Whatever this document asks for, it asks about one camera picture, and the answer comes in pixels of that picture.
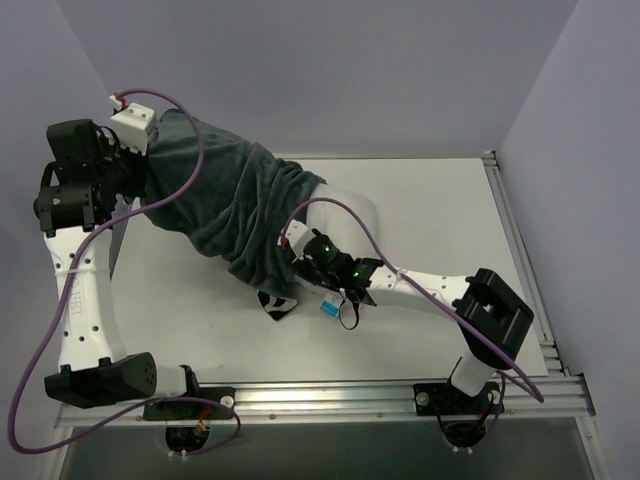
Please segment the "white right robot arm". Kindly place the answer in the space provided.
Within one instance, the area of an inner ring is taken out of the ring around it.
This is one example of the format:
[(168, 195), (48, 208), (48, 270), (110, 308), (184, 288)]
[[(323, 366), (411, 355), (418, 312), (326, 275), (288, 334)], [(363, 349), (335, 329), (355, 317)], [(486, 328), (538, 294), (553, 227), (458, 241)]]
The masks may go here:
[(295, 273), (354, 305), (402, 307), (457, 323), (466, 350), (443, 390), (453, 411), (469, 411), (494, 374), (515, 368), (534, 313), (494, 271), (449, 276), (404, 270), (385, 259), (354, 258), (325, 241), (292, 251)]

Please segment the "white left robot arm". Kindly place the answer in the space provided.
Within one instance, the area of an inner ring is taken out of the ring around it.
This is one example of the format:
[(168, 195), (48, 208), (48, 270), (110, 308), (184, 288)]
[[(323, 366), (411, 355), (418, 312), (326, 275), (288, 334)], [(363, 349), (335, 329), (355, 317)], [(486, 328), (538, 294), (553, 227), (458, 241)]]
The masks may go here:
[(144, 193), (152, 113), (48, 127), (54, 159), (44, 169), (34, 210), (50, 253), (60, 301), (58, 370), (46, 394), (82, 409), (166, 397), (179, 419), (194, 417), (202, 395), (186, 366), (163, 367), (149, 352), (130, 354), (116, 324), (108, 226), (120, 197)]

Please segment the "zebra print pillowcase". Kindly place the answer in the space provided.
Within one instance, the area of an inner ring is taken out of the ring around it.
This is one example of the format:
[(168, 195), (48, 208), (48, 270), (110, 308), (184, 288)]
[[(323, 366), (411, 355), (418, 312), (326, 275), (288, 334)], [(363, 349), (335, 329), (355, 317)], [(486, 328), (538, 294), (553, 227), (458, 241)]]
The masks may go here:
[(275, 157), (259, 143), (201, 121), (190, 123), (177, 109), (163, 113), (150, 136), (146, 207), (177, 191), (204, 157), (196, 180), (171, 203), (148, 212), (158, 228), (185, 235), (206, 257), (220, 257), (229, 273), (256, 290), (275, 321), (292, 311), (293, 254), (279, 246), (289, 215), (300, 221), (300, 204), (323, 179), (294, 161)]

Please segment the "white pillow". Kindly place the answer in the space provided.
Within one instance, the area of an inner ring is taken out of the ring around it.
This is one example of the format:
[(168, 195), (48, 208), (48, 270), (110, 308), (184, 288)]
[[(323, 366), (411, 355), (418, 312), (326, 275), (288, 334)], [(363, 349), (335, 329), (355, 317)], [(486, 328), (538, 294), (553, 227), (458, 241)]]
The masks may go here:
[[(369, 230), (377, 236), (377, 210), (374, 203), (358, 193), (327, 184), (319, 184), (311, 199), (330, 198), (351, 209)], [(305, 225), (326, 234), (334, 245), (354, 259), (376, 258), (377, 254), (360, 223), (340, 205), (331, 202), (314, 202), (306, 209)]]

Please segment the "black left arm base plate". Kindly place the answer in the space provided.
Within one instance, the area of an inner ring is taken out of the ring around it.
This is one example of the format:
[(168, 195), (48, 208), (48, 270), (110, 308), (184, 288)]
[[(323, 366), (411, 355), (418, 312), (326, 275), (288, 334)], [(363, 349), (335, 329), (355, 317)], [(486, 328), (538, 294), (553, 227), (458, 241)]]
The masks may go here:
[(145, 406), (146, 421), (231, 420), (236, 389), (230, 386), (200, 387), (195, 395)]

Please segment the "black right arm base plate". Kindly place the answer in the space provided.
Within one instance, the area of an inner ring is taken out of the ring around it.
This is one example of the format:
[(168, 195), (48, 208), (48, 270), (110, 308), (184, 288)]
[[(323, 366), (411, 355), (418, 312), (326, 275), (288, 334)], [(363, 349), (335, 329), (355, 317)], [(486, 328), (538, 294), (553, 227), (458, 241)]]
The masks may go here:
[(488, 382), (474, 397), (467, 396), (448, 382), (415, 383), (414, 407), (418, 416), (476, 416), (502, 413), (501, 389)]

